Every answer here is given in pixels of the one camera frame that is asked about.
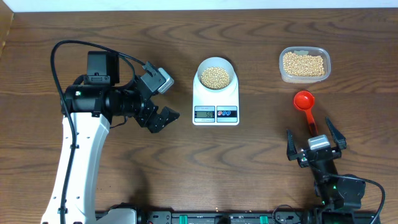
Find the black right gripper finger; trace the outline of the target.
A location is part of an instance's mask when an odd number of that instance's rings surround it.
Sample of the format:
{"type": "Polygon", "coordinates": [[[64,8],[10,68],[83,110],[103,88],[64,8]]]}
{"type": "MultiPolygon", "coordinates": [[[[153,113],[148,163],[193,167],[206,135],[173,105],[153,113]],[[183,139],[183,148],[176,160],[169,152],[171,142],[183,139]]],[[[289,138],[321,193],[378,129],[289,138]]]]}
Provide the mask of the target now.
{"type": "Polygon", "coordinates": [[[287,158],[292,161],[298,158],[297,150],[294,144],[292,132],[287,130],[287,158]]]}
{"type": "Polygon", "coordinates": [[[333,141],[338,147],[338,149],[340,150],[346,149],[347,146],[346,138],[335,128],[333,123],[330,121],[329,117],[326,117],[325,121],[330,131],[330,134],[333,138],[333,141]]]}

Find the red plastic measuring scoop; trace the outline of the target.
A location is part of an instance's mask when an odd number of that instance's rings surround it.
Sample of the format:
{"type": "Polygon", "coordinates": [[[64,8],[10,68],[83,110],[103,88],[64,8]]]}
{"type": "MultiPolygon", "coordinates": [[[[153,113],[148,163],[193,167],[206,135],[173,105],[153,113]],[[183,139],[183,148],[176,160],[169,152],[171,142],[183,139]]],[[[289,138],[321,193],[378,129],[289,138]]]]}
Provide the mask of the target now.
{"type": "Polygon", "coordinates": [[[293,99],[293,104],[297,110],[303,111],[307,118],[308,127],[313,137],[318,135],[316,122],[312,115],[312,108],[315,104],[315,97],[307,90],[298,92],[293,99]]]}

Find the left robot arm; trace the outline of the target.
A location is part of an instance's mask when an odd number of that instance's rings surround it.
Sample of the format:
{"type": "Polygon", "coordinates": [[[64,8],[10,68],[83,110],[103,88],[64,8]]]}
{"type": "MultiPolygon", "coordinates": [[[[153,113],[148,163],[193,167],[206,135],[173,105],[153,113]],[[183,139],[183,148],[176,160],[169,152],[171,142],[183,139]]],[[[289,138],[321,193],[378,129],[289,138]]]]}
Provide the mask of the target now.
{"type": "Polygon", "coordinates": [[[134,118],[140,127],[158,133],[175,121],[179,113],[161,111],[151,97],[165,93],[174,83],[163,69],[144,64],[143,76],[134,75],[119,86],[116,53],[88,52],[87,73],[65,93],[62,103],[63,144],[52,198],[42,223],[146,223],[144,212],[122,203],[96,216],[95,192],[100,157],[112,118],[134,118]]]}

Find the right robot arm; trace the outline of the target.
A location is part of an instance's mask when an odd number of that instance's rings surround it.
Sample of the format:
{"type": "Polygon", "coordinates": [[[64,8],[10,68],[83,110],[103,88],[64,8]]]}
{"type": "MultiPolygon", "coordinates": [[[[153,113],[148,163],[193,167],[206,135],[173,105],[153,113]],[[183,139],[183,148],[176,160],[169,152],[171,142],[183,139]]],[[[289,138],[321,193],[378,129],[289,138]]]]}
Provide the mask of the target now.
{"type": "Polygon", "coordinates": [[[356,223],[354,211],[361,208],[366,183],[351,174],[339,175],[334,160],[346,149],[346,138],[325,118],[332,139],[332,147],[325,135],[308,140],[308,147],[296,150],[292,132],[287,130],[287,158],[296,160],[301,168],[311,168],[315,195],[322,204],[303,213],[302,223],[356,223]]]}

